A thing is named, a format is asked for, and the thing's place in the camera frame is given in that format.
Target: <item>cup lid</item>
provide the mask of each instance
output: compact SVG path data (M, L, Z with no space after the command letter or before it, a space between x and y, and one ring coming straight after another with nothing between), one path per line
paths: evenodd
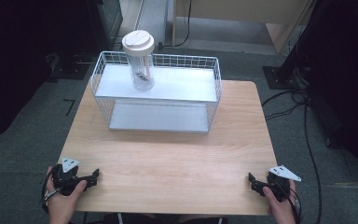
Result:
M124 52L131 56L145 56L154 50L153 36L144 30L132 31L122 40Z

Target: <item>gray carpet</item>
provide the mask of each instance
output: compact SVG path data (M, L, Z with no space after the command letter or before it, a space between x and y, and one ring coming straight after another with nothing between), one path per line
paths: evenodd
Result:
M279 66L284 57L192 49L164 49L158 53L214 56L219 59L222 79L253 81L261 102L280 92L270 90L262 66ZM93 65L84 80L59 79L44 83L22 109L8 130L0 135L0 223L48 223L48 215L38 204L40 182L47 167L55 164L70 130ZM76 100L68 113L71 102ZM264 107L265 115L294 105L289 94ZM325 146L324 130L312 108L308 109L310 147L322 186L321 223L358 223L358 160L345 149ZM297 192L303 208L303 223L315 223L318 215L318 190L304 132L304 107L292 114L268 120L268 130L279 164L303 181ZM73 221L82 222L82 213ZM89 214L88 222L103 214ZM160 216L168 222L175 216ZM270 217L230 216L229 223L273 223Z

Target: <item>wire basket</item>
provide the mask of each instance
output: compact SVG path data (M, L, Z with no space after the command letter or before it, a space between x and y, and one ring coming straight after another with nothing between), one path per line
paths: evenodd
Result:
M220 101L222 83L215 57L153 54L155 86L132 86L127 54L101 52L91 90L108 128L207 133Z

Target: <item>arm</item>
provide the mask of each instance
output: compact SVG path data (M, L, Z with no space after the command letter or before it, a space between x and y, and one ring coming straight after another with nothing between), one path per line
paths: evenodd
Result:
M290 181L290 189L296 192L296 185L295 181ZM295 216L293 214L293 210L291 204L288 200L283 200L281 203L275 198L274 194L272 193L271 189L268 187L263 188L264 194L268 199L269 203L269 210L268 212L274 217L277 224L295 224ZM296 204L295 196L290 194L289 199L292 200L293 204Z
M78 198L87 185L86 180L80 181L74 192L69 196L63 196L60 193L55 194L48 199L48 217L50 224L67 224L75 212L75 206ZM48 180L48 192L54 191L52 177Z

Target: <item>person's left hand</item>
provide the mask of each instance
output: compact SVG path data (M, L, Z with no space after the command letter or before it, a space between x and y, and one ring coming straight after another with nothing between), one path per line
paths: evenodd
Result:
M71 217L75 212L77 200L86 185L87 181L82 180L77 184L71 195L63 196L60 193L56 193L48 199L48 216L50 224L67 224L71 220ZM48 179L47 190L48 192L54 191L52 176Z

